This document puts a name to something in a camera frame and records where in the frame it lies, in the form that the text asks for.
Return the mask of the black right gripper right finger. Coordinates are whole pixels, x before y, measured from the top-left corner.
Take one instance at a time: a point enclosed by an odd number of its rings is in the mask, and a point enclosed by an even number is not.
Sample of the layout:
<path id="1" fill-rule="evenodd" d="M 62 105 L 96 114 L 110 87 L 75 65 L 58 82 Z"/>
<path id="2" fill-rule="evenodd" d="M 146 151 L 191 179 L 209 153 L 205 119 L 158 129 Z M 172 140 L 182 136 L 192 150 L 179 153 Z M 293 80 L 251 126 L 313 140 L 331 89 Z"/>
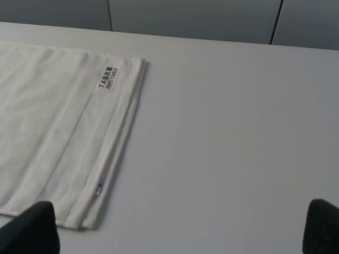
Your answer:
<path id="1" fill-rule="evenodd" d="M 324 199 L 310 202 L 302 252 L 338 253 L 338 207 Z"/>

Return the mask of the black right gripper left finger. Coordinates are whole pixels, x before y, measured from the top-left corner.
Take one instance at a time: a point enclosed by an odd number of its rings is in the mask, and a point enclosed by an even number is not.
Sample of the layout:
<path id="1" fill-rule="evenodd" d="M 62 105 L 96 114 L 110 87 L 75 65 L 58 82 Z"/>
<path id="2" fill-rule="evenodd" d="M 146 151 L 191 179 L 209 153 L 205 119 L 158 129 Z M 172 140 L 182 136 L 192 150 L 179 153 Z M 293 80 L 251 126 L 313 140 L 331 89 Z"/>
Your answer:
<path id="1" fill-rule="evenodd" d="M 53 204 L 37 202 L 2 226 L 1 253 L 60 253 Z"/>

